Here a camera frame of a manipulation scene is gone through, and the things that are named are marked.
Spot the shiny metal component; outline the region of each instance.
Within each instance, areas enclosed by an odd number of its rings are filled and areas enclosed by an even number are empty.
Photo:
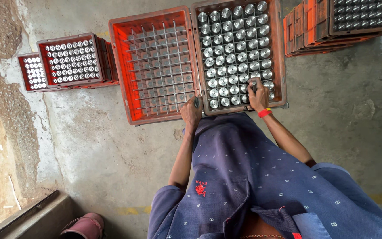
[[[257,61],[253,61],[250,63],[249,67],[251,70],[255,71],[260,68],[260,64]]]
[[[250,27],[250,28],[247,30],[247,39],[251,39],[251,38],[253,38],[254,36],[256,36],[256,33],[257,33],[256,28],[254,28],[254,27]]]
[[[213,49],[212,48],[204,49],[204,57],[211,57],[212,55],[213,55]]]
[[[218,34],[220,32],[220,28],[221,28],[220,23],[214,23],[212,25],[212,33]]]
[[[239,30],[244,26],[244,20],[242,18],[239,18],[234,21],[234,30]]]
[[[210,37],[209,36],[207,36],[207,37],[204,37],[203,38],[203,45],[204,46],[210,46],[210,44],[212,43],[212,40],[210,39]]]
[[[231,65],[228,67],[228,74],[232,75],[232,74],[235,74],[237,72],[237,67],[235,65]]]
[[[239,105],[240,104],[240,97],[238,97],[238,96],[234,96],[234,97],[232,97],[231,98],[231,103],[233,104],[233,105]]]
[[[219,107],[219,102],[217,100],[211,100],[209,104],[210,104],[210,107],[213,109],[216,109]]]
[[[235,62],[235,55],[229,54],[228,56],[226,56],[226,62],[228,62],[228,64],[234,63]]]
[[[254,13],[254,5],[247,4],[247,6],[244,8],[244,13],[248,16],[252,15]]]
[[[213,23],[216,23],[217,21],[219,21],[219,17],[220,17],[220,14],[218,11],[213,11],[210,13],[210,20]]]
[[[260,56],[263,58],[268,58],[270,56],[270,49],[263,48],[262,50],[260,50]]]
[[[232,40],[234,40],[234,34],[232,32],[227,32],[223,37],[223,40],[225,42],[231,42]]]
[[[272,78],[272,71],[264,70],[262,72],[262,77],[263,77],[263,79],[270,79],[270,78]]]
[[[225,86],[226,84],[228,83],[228,79],[226,79],[226,77],[221,77],[218,81],[218,84],[220,86]]]
[[[238,76],[230,76],[228,81],[231,85],[234,85],[238,82]]]
[[[259,47],[263,48],[269,44],[269,37],[262,37],[259,39]]]
[[[229,93],[231,94],[238,94],[238,92],[239,92],[239,88],[236,85],[231,86],[231,88],[229,88]]]
[[[256,25],[256,17],[255,16],[249,16],[247,20],[245,21],[246,27],[250,28]]]
[[[272,81],[263,82],[263,85],[268,87],[269,90],[273,89],[273,82]]]
[[[207,68],[210,68],[213,66],[214,62],[215,62],[214,59],[212,57],[209,57],[206,59],[204,64],[206,65]]]
[[[228,98],[222,98],[220,100],[220,103],[222,104],[222,106],[229,106],[229,99]]]
[[[243,8],[241,6],[236,6],[232,13],[232,19],[240,18],[243,14]]]
[[[225,57],[223,56],[216,57],[215,63],[217,66],[223,65],[223,63],[225,63]]]
[[[220,46],[220,45],[216,46],[214,50],[214,54],[219,56],[219,55],[222,55],[222,53],[223,53],[223,46]]]
[[[204,36],[209,35],[209,33],[210,33],[210,27],[209,27],[209,25],[204,24],[204,25],[201,27],[200,31],[201,31],[201,34],[204,35]]]
[[[207,85],[209,85],[210,88],[215,88],[217,86],[217,81],[215,79],[211,79]]]
[[[259,37],[263,37],[266,34],[269,33],[269,25],[263,25],[259,28],[259,31],[257,32]]]
[[[222,43],[222,40],[223,40],[223,37],[222,37],[222,35],[220,35],[220,34],[216,35],[216,36],[213,38],[213,42],[214,42],[216,45],[219,45],[220,43]]]
[[[226,67],[224,67],[224,66],[221,66],[220,68],[218,68],[218,70],[217,70],[217,75],[218,76],[224,76],[225,74],[226,74]]]
[[[257,13],[263,13],[268,8],[268,4],[265,1],[260,1],[256,6]]]
[[[230,31],[232,29],[232,22],[231,21],[224,22],[222,28],[224,31]]]
[[[248,87],[248,84],[243,84],[240,86],[240,90],[242,93],[246,93],[247,92],[247,87]]]
[[[221,12],[221,16],[223,19],[229,19],[231,17],[231,10],[229,8],[224,8]]]
[[[218,92],[216,89],[211,89],[211,90],[209,91],[209,95],[210,95],[210,97],[212,97],[212,98],[216,98],[216,97],[219,96],[219,92]]]
[[[243,40],[245,37],[245,31],[244,30],[238,30],[237,33],[235,34],[235,38],[237,39],[237,41],[241,41]]]
[[[239,62],[244,62],[247,60],[247,54],[245,52],[241,52],[240,54],[238,54],[237,56],[237,60]]]
[[[259,58],[259,51],[257,50],[253,50],[251,51],[249,54],[248,54],[248,58],[252,59],[252,60],[256,60],[257,58]]]
[[[208,69],[206,72],[206,76],[208,78],[213,78],[215,75],[216,75],[216,70],[213,68]]]
[[[269,67],[271,67],[272,65],[272,61],[271,59],[265,59],[263,61],[260,62],[260,65],[265,68],[265,69],[268,69]]]
[[[238,78],[241,83],[246,83],[248,81],[248,75],[247,74],[241,74]]]
[[[226,44],[226,46],[225,46],[225,52],[226,53],[231,53],[231,52],[233,52],[234,51],[234,44],[232,44],[232,43],[228,43],[228,44]]]
[[[244,73],[246,72],[248,69],[248,65],[246,63],[241,63],[239,66],[238,66],[238,71],[241,72],[241,73]]]
[[[245,94],[245,95],[242,95],[242,96],[241,96],[241,100],[242,100],[242,102],[243,102],[244,104],[248,104],[248,102],[249,102],[249,101],[248,101],[248,95],[246,95],[246,94]]]
[[[199,25],[204,25],[207,23],[207,14],[205,12],[201,12],[200,14],[198,14],[197,19]]]

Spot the navy blue shirt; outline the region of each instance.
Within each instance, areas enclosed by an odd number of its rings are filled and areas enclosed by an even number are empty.
[[[154,196],[148,238],[238,238],[251,210],[287,239],[382,239],[382,210],[340,166],[312,168],[278,148],[247,114],[204,118],[187,192]]]

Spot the red wrist thread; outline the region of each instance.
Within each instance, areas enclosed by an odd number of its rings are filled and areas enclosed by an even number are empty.
[[[272,114],[272,111],[270,110],[270,108],[266,108],[258,113],[259,117],[261,118],[267,116],[268,114]]]

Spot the person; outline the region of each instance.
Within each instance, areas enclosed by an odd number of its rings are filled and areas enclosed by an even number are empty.
[[[382,210],[350,174],[313,160],[268,109],[260,78],[249,79],[248,94],[278,146],[245,113],[200,120],[201,96],[197,108],[190,99],[180,111],[185,134],[168,185],[151,204],[147,238],[382,238]]]

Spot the metal cylinder part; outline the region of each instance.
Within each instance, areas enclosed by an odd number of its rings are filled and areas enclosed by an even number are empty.
[[[238,96],[234,96],[234,97],[232,97],[231,98],[231,103],[233,104],[233,105],[239,105],[240,104],[240,97],[238,97]]]
[[[210,88],[215,88],[217,86],[217,81],[215,79],[211,79],[208,81],[207,85],[209,85]]]
[[[247,54],[245,52],[241,52],[237,56],[237,61],[244,62],[247,60]]]
[[[234,54],[229,54],[228,56],[226,56],[226,62],[228,64],[232,64],[235,62],[235,55]]]
[[[224,76],[225,74],[226,74],[226,67],[221,66],[220,68],[218,68],[218,70],[217,70],[218,76]]]
[[[248,65],[246,63],[241,63],[239,66],[238,66],[238,71],[241,72],[241,73],[244,73],[246,72],[248,69]]]
[[[260,50],[260,56],[263,58],[268,58],[270,56],[270,49],[263,48],[262,50]]]
[[[262,77],[263,77],[263,79],[270,79],[270,78],[272,78],[272,71],[264,70],[262,72]]]
[[[220,100],[220,103],[222,104],[222,106],[229,106],[229,99],[228,98],[222,98]]]
[[[211,57],[212,55],[213,55],[213,49],[212,48],[204,49],[204,56],[205,57]]]
[[[214,50],[214,54],[219,56],[219,55],[222,55],[222,53],[223,53],[223,46],[221,45],[216,46]]]
[[[228,83],[228,79],[226,79],[226,77],[221,77],[218,81],[218,84],[220,86],[225,86],[226,84]]]
[[[220,89],[219,89],[219,94],[220,94],[221,96],[226,96],[226,95],[228,95],[228,89],[226,89],[225,87],[220,88]]]
[[[234,8],[234,11],[232,13],[232,19],[238,19],[242,16],[243,14],[243,8],[241,6],[236,6]]]
[[[231,85],[234,85],[238,82],[238,76],[230,76],[228,81]]]
[[[213,66],[214,62],[215,62],[215,61],[214,61],[214,59],[213,59],[212,57],[208,57],[208,58],[205,60],[204,64],[206,65],[207,68],[210,68],[210,67]]]
[[[219,96],[219,92],[218,92],[216,89],[211,89],[211,90],[209,91],[209,95],[210,95],[210,97],[212,97],[212,98],[216,98],[216,97]]]
[[[232,29],[232,22],[231,21],[224,22],[222,28],[224,31],[230,31]]]
[[[225,63],[225,57],[224,56],[216,57],[215,63],[217,66],[223,65],[223,63]]]
[[[243,85],[240,86],[240,90],[241,90],[242,93],[246,93],[247,92],[247,86],[248,86],[248,84],[243,84]]]
[[[204,46],[210,46],[210,44],[212,43],[212,40],[210,39],[209,36],[206,36],[206,37],[203,38],[202,42],[203,42]]]
[[[216,75],[216,70],[213,68],[208,69],[206,72],[206,76],[208,78],[213,78],[215,75]]]
[[[241,83],[245,83],[248,81],[248,75],[247,74],[241,74],[238,78],[240,80]]]
[[[213,109],[216,109],[219,107],[219,102],[217,100],[211,100],[209,104],[210,104],[210,107]]]
[[[258,70],[260,68],[260,64],[257,61],[253,61],[250,63],[249,67],[251,70],[255,71],[255,70]]]
[[[232,74],[235,74],[237,72],[237,67],[235,65],[231,65],[228,67],[228,74],[232,75]]]

